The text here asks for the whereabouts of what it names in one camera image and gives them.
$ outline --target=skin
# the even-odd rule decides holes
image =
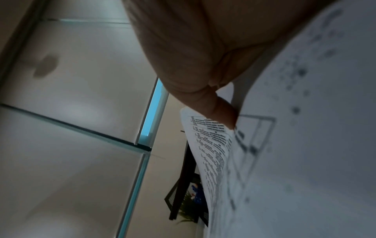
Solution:
[[[139,42],[165,88],[204,116],[235,127],[215,89],[244,72],[318,0],[125,0]]]

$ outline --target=printed diagram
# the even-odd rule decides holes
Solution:
[[[249,203],[245,188],[274,128],[272,117],[240,115],[235,128],[235,139],[223,176],[218,176],[217,201],[213,206],[211,234],[229,237],[230,227],[236,222],[239,204]]]

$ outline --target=hand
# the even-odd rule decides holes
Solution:
[[[214,88],[246,70],[317,0],[125,0],[140,44],[165,88],[202,115],[235,127]]]

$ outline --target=wire mesh organizer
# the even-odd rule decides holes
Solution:
[[[178,183],[179,183],[179,180],[175,183],[175,185],[172,187],[172,189],[170,190],[170,192],[167,194],[165,198],[165,202],[170,210],[172,209],[172,204],[174,203],[174,200],[175,200]],[[200,185],[201,184],[200,175],[194,174],[191,184]],[[186,192],[186,198],[191,199],[191,193],[189,192],[189,190],[187,190]],[[191,208],[190,211],[182,211],[182,209],[185,209],[185,207],[181,206],[181,212],[192,214],[193,216],[192,221],[195,223],[197,223],[199,218],[201,218],[201,220],[203,220],[205,225],[208,226],[209,213],[208,213],[208,205],[206,203],[204,194],[202,193],[202,196],[201,196],[201,204],[195,203],[193,199],[190,204],[192,204],[192,206],[190,207]]]

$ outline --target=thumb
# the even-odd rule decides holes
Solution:
[[[234,129],[238,113],[223,98],[218,97],[210,86],[191,93],[167,90],[185,105],[203,116]]]

